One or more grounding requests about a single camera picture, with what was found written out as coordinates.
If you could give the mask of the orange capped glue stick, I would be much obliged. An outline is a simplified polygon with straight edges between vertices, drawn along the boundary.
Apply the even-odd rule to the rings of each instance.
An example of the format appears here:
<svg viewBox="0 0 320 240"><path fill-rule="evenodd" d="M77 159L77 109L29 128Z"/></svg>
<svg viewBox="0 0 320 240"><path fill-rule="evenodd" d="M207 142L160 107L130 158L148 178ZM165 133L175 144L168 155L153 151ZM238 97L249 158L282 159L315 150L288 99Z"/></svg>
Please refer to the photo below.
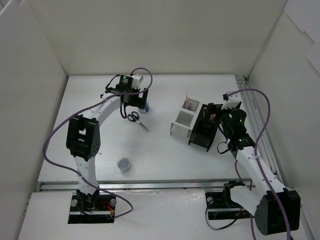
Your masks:
<svg viewBox="0 0 320 240"><path fill-rule="evenodd" d="M212 114L212 115L210 116L210 120L211 120L211 121L213 121L215 118L216 118L216 114Z"/></svg>

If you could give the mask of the black handled scissors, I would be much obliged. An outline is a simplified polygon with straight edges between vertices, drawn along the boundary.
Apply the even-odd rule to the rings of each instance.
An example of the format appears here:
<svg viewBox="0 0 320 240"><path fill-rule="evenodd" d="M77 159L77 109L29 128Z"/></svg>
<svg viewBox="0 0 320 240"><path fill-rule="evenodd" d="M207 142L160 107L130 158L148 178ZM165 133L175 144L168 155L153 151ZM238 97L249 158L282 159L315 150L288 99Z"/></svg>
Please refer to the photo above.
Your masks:
<svg viewBox="0 0 320 240"><path fill-rule="evenodd" d="M149 130L146 128L146 126L140 121L140 116L136 111L132 111L130 114L127 115L127 119L130 122L137 123L142 129L144 129L146 132Z"/></svg>

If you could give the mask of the blue lidded jar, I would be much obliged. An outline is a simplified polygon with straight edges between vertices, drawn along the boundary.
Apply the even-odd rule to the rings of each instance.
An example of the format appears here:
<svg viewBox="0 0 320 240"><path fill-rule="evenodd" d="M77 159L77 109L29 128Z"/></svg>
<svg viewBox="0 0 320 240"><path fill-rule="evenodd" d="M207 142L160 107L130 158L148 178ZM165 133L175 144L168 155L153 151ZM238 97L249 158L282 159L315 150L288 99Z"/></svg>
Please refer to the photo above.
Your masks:
<svg viewBox="0 0 320 240"><path fill-rule="evenodd" d="M150 110L150 104L149 104L149 100L147 99L145 101L145 106L144 108L138 108L138 111L141 113L141 114L146 114L148 113Z"/></svg>

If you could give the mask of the small clear glitter jar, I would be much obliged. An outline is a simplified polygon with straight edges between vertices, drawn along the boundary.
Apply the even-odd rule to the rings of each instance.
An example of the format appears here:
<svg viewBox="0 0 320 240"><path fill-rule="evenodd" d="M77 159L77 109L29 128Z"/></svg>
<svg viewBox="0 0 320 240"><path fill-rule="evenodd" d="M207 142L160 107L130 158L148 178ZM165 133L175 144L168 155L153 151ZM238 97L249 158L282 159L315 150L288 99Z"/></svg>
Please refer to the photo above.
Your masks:
<svg viewBox="0 0 320 240"><path fill-rule="evenodd" d="M117 167L122 173L127 173L131 170L131 162L127 157L123 157L117 161Z"/></svg>

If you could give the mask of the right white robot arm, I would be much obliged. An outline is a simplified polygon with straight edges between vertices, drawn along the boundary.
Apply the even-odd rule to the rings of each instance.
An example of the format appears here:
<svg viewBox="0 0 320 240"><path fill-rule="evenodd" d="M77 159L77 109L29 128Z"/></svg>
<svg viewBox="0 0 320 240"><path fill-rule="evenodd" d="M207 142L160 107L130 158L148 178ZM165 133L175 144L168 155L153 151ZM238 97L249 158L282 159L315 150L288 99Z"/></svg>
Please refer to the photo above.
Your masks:
<svg viewBox="0 0 320 240"><path fill-rule="evenodd" d="M224 109L222 104L210 103L203 116L221 128L228 151L244 167L258 191L254 194L243 183L230 181L224 185L222 202L227 206L239 204L253 215L262 235L286 232L290 239L291 232L300 227L301 198L296 190L280 182L262 160L245 127L246 112L238 106Z"/></svg>

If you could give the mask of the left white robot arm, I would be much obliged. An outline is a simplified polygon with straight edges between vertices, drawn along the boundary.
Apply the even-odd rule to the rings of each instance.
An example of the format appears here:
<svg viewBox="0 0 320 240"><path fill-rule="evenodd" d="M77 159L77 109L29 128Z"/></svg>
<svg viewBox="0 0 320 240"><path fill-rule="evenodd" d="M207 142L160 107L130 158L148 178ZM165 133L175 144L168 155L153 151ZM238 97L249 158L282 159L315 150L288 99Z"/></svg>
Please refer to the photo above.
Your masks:
<svg viewBox="0 0 320 240"><path fill-rule="evenodd" d="M76 194L89 210L96 209L100 204L95 167L95 157L101 147L100 127L111 113L119 109L123 119L145 128L136 111L129 114L126 112L127 106L141 109L147 106L148 90L145 89L141 97L138 95L142 81L143 76L140 74L119 75L118 84L115 87L108 84L105 93L100 96L102 104L69 120L66 147L74 157L80 173Z"/></svg>

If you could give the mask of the black slotted pen holder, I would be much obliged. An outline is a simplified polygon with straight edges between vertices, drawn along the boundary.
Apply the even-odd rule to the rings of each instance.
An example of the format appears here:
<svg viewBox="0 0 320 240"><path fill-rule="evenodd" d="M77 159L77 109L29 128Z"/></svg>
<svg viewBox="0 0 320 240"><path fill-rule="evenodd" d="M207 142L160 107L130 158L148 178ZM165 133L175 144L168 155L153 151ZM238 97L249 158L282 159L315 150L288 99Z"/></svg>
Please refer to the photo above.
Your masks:
<svg viewBox="0 0 320 240"><path fill-rule="evenodd" d="M205 106L203 104L200 108L198 117L195 121L193 130L188 140L188 144L194 144L205 148L208 152L214 142L218 124L205 123Z"/></svg>

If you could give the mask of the white slotted pen holder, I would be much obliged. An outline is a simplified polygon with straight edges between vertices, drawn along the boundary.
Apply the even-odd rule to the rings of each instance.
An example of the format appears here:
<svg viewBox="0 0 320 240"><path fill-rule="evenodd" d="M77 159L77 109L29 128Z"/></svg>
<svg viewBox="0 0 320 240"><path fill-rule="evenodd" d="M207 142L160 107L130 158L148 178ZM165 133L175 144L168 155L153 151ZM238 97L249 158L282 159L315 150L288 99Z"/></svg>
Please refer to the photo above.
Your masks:
<svg viewBox="0 0 320 240"><path fill-rule="evenodd" d="M177 117L170 125L170 135L183 139L189 139L202 106L202 102L188 98L192 102L192 110L185 109L184 103L179 109Z"/></svg>

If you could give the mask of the aluminium right rail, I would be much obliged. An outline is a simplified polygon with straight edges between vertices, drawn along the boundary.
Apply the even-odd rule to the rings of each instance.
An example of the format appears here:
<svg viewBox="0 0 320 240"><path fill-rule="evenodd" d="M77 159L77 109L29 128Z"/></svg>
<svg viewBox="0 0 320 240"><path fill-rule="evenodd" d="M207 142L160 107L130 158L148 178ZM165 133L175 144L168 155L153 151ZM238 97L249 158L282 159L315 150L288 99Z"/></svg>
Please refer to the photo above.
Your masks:
<svg viewBox="0 0 320 240"><path fill-rule="evenodd" d="M243 75L236 75L235 76L236 83L238 85L238 88L241 89L247 89L250 87L248 84L248 79ZM259 95L258 93L252 93L250 91L244 91L241 94L242 98L242 104L244 105L245 111L248 116L248 121L250 124L250 127L252 129L252 132L254 134L254 137L257 138L260 134L260 130L264 126L264 119L262 118L261 111L259 109L259 105L257 102L256 97ZM258 142L258 150L262 154L262 157L264 161L266 161L266 164L269 165L272 172L278 177L278 179L282 182L283 176L280 172L279 165L277 163L277 159L274 155L273 148L270 143L270 139L268 137L267 132L265 131L263 135L261 136L261 139ZM313 233L310 230L310 227L308 225L308 222L306 220L306 217L304 215L304 212L300 212L300 220L302 223L302 227L304 229L304 232L306 234L306 239L313 240L314 236Z"/></svg>

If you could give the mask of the aluminium rail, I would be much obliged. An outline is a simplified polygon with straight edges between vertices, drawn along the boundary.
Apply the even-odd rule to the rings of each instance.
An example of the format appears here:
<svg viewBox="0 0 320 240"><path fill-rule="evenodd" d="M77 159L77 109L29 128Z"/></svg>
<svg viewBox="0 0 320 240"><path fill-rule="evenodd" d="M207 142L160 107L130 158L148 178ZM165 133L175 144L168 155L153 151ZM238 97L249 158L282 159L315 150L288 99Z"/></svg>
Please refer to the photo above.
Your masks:
<svg viewBox="0 0 320 240"><path fill-rule="evenodd" d="M224 184L235 181L236 178L217 179L180 179L180 180L126 180L99 181L99 187L108 191L135 191L161 189L214 189L222 188ZM39 181L35 191L74 191L78 188L76 181Z"/></svg>
<svg viewBox="0 0 320 240"><path fill-rule="evenodd" d="M235 76L236 83L238 85L238 88L241 89L247 89L250 87L248 84L248 79L243 75L236 75ZM260 130L264 126L264 119L262 118L261 111L259 109L259 105L257 102L256 97L259 95L258 93L252 93L250 91L244 91L241 94L242 98L242 104L244 105L245 111L248 116L248 121L250 124L250 127L252 129L252 132L254 134L254 137L257 138L260 134ZM282 182L283 176L280 172L279 165L277 163L277 159L274 155L273 148L270 143L270 139L268 137L267 132L265 131L263 135L261 136L261 139L258 142L258 150L262 154L262 157L264 161L266 161L266 164L269 165L272 172L278 177L278 179ZM308 225L308 222L306 220L306 217L304 215L304 212L300 212L300 220L302 223L302 227L304 229L304 232L306 234L306 239L313 240L314 236L313 233L310 230L310 227Z"/></svg>

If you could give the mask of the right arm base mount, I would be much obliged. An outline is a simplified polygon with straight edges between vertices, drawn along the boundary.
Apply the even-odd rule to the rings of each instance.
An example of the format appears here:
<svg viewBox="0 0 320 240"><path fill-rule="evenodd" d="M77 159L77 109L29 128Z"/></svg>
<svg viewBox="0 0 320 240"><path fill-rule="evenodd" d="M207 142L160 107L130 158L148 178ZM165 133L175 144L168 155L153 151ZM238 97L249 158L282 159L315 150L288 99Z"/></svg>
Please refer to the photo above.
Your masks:
<svg viewBox="0 0 320 240"><path fill-rule="evenodd" d="M245 218L250 218L250 227L254 229L254 217L238 203L231 200L231 188L239 186L245 187L246 185L242 180L231 180L223 185L222 191L205 193L206 208L204 215L205 222L210 229L214 231L224 230L234 225L238 220ZM231 222L220 227L214 227L209 223L209 221L217 220L231 220Z"/></svg>

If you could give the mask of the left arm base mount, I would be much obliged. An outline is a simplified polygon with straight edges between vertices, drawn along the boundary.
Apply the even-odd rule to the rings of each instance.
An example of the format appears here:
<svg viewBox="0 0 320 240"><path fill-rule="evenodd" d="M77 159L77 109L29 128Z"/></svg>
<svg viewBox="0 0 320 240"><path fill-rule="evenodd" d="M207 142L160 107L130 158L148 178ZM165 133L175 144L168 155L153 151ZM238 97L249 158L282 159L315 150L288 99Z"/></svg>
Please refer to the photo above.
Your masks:
<svg viewBox="0 0 320 240"><path fill-rule="evenodd" d="M70 201L68 224L114 223L116 203L114 195L97 190L93 195L85 195L77 190Z"/></svg>

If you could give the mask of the aluminium front rail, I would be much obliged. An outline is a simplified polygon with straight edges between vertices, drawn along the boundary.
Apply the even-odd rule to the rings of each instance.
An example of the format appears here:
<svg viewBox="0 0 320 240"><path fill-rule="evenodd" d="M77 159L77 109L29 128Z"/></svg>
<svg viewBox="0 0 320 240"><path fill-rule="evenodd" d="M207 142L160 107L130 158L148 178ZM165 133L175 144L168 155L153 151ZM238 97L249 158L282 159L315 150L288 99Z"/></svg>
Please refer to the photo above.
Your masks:
<svg viewBox="0 0 320 240"><path fill-rule="evenodd" d="M161 189L214 189L222 188L224 184L235 181L236 178L217 179L180 179L180 180L126 180L99 181L99 187L108 191L135 191ZM76 181L39 181L35 191L74 191L78 188Z"/></svg>

